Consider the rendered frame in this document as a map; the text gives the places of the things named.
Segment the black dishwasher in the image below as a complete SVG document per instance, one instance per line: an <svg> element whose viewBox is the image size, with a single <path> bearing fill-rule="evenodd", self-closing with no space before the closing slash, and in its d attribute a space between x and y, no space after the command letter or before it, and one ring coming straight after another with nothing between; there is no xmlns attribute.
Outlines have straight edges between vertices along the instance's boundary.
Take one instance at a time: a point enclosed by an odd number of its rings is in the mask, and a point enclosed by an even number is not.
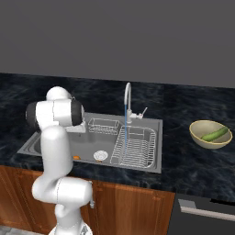
<svg viewBox="0 0 235 235"><path fill-rule="evenodd" d="M235 235L235 221L182 213L179 199L194 201L199 209L235 215L235 202L177 194L167 235Z"/></svg>

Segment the silver sink faucet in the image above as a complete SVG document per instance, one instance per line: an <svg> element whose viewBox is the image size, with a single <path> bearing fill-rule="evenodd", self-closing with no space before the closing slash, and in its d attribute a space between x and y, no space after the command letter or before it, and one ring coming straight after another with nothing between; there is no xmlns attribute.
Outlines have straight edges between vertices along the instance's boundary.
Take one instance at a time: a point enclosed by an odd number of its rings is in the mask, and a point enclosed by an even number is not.
<svg viewBox="0 0 235 235"><path fill-rule="evenodd" d="M125 119L128 124L132 122L133 119L143 119L147 107L144 108L142 113L135 114L131 110L131 83L126 84L124 93L124 107L125 107Z"/></svg>

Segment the beige bowl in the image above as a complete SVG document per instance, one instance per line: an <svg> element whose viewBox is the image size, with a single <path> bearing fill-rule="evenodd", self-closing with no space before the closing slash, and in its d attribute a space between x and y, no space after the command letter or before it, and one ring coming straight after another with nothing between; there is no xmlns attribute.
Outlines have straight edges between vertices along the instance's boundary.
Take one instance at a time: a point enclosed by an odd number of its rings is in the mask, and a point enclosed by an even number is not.
<svg viewBox="0 0 235 235"><path fill-rule="evenodd" d="M190 124L189 132L193 141L200 147L216 150L225 147L231 142L233 134L230 129L225 135L213 141L204 141L201 139L201 137L223 127L225 127L225 125L213 120L197 120Z"/></svg>

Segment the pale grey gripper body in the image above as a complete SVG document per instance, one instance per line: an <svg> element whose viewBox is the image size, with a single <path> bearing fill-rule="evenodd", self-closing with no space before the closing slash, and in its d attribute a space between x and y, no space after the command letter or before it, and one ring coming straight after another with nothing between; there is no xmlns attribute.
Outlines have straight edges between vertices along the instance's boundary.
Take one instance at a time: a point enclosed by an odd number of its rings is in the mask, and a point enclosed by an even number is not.
<svg viewBox="0 0 235 235"><path fill-rule="evenodd" d="M86 122L83 121L80 125L68 126L65 129L67 132L71 132L71 133L85 133L86 132Z"/></svg>

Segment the round white sink drain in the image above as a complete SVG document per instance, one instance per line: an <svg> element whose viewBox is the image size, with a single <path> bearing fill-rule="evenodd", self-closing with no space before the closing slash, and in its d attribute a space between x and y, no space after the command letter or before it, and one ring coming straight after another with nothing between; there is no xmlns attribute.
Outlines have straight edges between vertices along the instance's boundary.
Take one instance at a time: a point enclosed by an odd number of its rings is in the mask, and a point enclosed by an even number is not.
<svg viewBox="0 0 235 235"><path fill-rule="evenodd" d="M95 160L104 161L108 157L108 153L106 151L96 151L94 153Z"/></svg>

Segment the green cucumber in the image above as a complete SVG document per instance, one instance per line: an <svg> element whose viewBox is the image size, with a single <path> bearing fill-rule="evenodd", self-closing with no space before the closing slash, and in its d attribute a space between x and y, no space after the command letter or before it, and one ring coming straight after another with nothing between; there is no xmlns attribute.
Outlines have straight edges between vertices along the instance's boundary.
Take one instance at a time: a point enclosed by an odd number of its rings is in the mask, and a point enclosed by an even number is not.
<svg viewBox="0 0 235 235"><path fill-rule="evenodd" d="M227 127L223 127L221 129L218 129L214 132L211 132L211 133L208 133L207 135L202 136L201 139L204 141L213 141L225 135L228 131L229 129Z"/></svg>

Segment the grey steel sink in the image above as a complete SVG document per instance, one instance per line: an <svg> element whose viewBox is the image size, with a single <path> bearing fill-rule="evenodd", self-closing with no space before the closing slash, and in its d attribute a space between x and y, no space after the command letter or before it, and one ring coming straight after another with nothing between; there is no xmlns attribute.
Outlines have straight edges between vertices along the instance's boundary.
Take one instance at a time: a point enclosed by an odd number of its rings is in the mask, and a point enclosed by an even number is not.
<svg viewBox="0 0 235 235"><path fill-rule="evenodd" d="M162 172L162 120L161 119L150 119L150 118L133 119L130 124L125 124L124 116L86 113L84 118L86 121L85 133L71 133L71 132L68 133L69 141L71 144L72 156L79 156L81 158L81 160L75 160L76 162L100 164L105 166L126 168L126 169L132 169L132 170L144 171L150 173ZM107 134L98 134L90 132L88 128L88 123L91 118L118 120L119 125L117 129L117 135L107 135ZM122 126L149 128L155 131L156 133L155 162L151 168L148 169L130 168L130 167L113 165L110 163L111 155L118 138L118 133ZM97 162L94 158L94 153L96 151L106 151L108 153L108 157L102 162Z"/></svg>

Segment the brown wooden cupboard door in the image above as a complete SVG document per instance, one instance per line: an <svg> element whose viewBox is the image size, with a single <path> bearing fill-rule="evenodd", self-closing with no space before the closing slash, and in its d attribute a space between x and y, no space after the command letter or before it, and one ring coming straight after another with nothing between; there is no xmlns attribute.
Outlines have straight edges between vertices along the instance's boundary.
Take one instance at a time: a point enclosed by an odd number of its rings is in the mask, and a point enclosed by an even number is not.
<svg viewBox="0 0 235 235"><path fill-rule="evenodd" d="M0 225L49 234L54 205L36 200L31 188L42 172L0 165Z"/></svg>
<svg viewBox="0 0 235 235"><path fill-rule="evenodd" d="M175 193L95 183L99 235L167 235Z"/></svg>

